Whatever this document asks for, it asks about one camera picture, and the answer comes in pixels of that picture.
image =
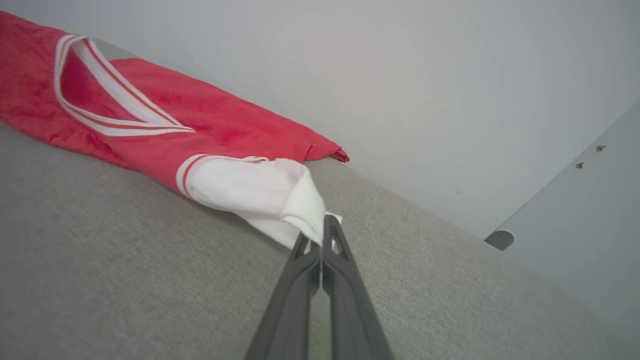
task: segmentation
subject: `white cloth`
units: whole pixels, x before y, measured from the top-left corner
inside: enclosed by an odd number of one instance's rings
[[[193,171],[188,186],[199,203],[239,215],[290,249],[300,231],[321,245],[324,201],[305,165],[221,156]]]

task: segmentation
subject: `gray upholstery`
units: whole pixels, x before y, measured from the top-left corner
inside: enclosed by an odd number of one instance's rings
[[[397,359],[627,359],[489,245],[332,159],[307,164]],[[0,359],[242,359],[288,251],[230,213],[0,124]],[[311,359],[330,358],[328,297]]]

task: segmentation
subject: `white wall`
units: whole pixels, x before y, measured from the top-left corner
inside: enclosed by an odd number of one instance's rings
[[[0,0],[340,143],[478,237],[640,96],[634,0]]]
[[[502,228],[515,235],[506,255],[583,300],[640,352],[639,139],[640,100]]]

